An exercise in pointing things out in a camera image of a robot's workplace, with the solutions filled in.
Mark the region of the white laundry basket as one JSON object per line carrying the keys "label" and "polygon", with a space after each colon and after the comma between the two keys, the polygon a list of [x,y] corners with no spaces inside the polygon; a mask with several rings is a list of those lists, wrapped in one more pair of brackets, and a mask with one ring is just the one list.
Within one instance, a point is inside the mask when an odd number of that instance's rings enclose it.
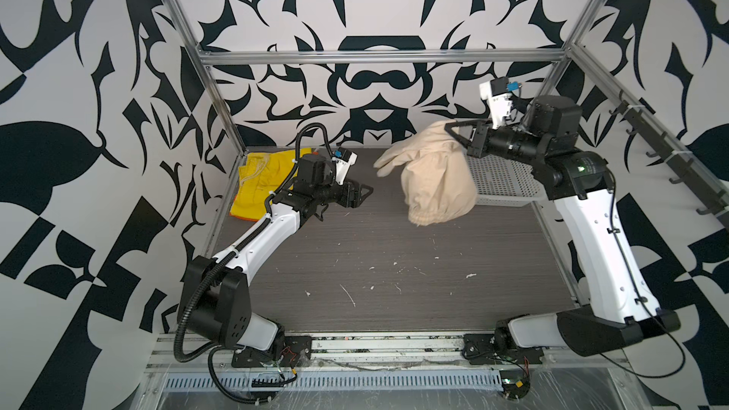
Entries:
{"label": "white laundry basket", "polygon": [[466,161],[478,191],[476,205],[519,208],[547,199],[529,165],[493,155]]}

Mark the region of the aluminium cage frame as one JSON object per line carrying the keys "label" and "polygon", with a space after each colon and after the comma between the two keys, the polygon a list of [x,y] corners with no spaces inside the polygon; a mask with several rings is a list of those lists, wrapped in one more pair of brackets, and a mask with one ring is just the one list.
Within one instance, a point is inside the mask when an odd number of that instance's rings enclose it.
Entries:
{"label": "aluminium cage frame", "polygon": [[241,150],[289,146],[320,121],[362,154],[374,196],[311,222],[260,271],[254,308],[294,331],[486,330],[582,302],[587,280],[548,202],[480,206],[418,228],[377,151],[444,119],[487,118],[480,84],[584,108],[651,290],[683,335],[728,326],[728,207],[700,200],[613,113],[636,100],[672,158],[728,180],[728,0],[165,0]]}

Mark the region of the yellow shorts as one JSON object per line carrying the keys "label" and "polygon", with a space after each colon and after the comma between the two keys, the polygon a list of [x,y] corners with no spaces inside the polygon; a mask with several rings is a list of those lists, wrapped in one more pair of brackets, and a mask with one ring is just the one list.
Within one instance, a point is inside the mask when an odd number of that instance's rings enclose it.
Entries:
{"label": "yellow shorts", "polygon": [[249,221],[263,218],[265,199],[290,174],[294,157],[293,150],[250,153],[238,169],[238,190],[230,215]]}

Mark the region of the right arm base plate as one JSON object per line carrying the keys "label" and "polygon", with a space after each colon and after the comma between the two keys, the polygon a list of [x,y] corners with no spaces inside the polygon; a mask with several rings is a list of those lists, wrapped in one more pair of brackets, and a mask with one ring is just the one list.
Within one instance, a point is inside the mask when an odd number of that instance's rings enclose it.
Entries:
{"label": "right arm base plate", "polygon": [[542,364],[544,352],[538,347],[518,347],[505,330],[495,333],[468,333],[463,336],[461,357],[472,366],[484,364]]}

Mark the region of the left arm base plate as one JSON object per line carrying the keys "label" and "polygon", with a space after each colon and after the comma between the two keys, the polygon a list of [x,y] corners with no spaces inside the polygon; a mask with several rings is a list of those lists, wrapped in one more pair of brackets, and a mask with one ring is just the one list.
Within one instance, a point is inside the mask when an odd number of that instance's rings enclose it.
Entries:
{"label": "left arm base plate", "polygon": [[245,349],[235,351],[232,367],[295,367],[307,362],[311,358],[311,349],[311,336],[280,334],[268,350],[246,347]]}

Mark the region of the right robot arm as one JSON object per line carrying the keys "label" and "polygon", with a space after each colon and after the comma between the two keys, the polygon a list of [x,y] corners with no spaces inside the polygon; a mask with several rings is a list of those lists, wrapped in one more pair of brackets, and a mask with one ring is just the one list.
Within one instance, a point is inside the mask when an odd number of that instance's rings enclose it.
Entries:
{"label": "right robot arm", "polygon": [[526,164],[569,229],[590,301],[578,309],[512,318],[495,340],[505,349],[567,347],[588,357],[681,326],[649,289],[616,207],[616,181],[605,159],[576,145],[582,108],[570,98],[541,96],[525,125],[454,121],[444,129],[468,156],[497,156]]}

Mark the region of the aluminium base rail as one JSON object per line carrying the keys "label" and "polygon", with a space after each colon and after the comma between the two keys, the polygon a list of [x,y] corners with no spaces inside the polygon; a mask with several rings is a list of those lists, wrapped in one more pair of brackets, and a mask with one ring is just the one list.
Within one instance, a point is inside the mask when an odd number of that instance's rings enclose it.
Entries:
{"label": "aluminium base rail", "polygon": [[[305,347],[293,360],[301,374],[306,369],[321,371],[394,371],[476,369],[519,370],[516,357],[501,362],[497,359],[477,358],[482,364],[471,364],[463,358],[466,331],[414,331],[414,332],[320,332],[292,331],[291,336],[311,337],[311,347]],[[207,356],[202,355],[189,363],[175,361],[172,352],[172,334],[161,334],[142,369],[144,373],[207,372]],[[215,367],[220,372],[264,371],[277,372],[290,368],[278,363],[263,366],[233,368],[234,353],[249,355],[251,350],[224,350],[216,353]],[[529,360],[529,372],[564,368],[617,369],[602,356],[580,357],[564,348],[546,348],[539,359]]]}

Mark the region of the beige shorts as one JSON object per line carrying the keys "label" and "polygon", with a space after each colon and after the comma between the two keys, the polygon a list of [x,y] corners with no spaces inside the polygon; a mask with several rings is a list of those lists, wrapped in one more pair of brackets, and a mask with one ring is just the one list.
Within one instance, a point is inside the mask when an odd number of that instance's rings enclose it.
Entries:
{"label": "beige shorts", "polygon": [[478,189],[463,146],[436,121],[387,149],[373,167],[384,178],[402,168],[401,184],[408,220],[417,226],[440,224],[469,214]]}

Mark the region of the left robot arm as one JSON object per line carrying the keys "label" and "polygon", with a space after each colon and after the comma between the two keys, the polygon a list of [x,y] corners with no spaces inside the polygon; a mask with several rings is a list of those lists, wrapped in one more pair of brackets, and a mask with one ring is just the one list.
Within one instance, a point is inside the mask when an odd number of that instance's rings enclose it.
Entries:
{"label": "left robot arm", "polygon": [[263,218],[222,251],[188,264],[173,341],[178,362],[188,363],[215,347],[279,356],[283,328],[254,313],[250,286],[264,263],[310,218],[321,219],[332,204],[356,209],[372,194],[372,187],[347,174],[356,161],[356,154],[344,148],[297,158],[292,172],[265,198]]}

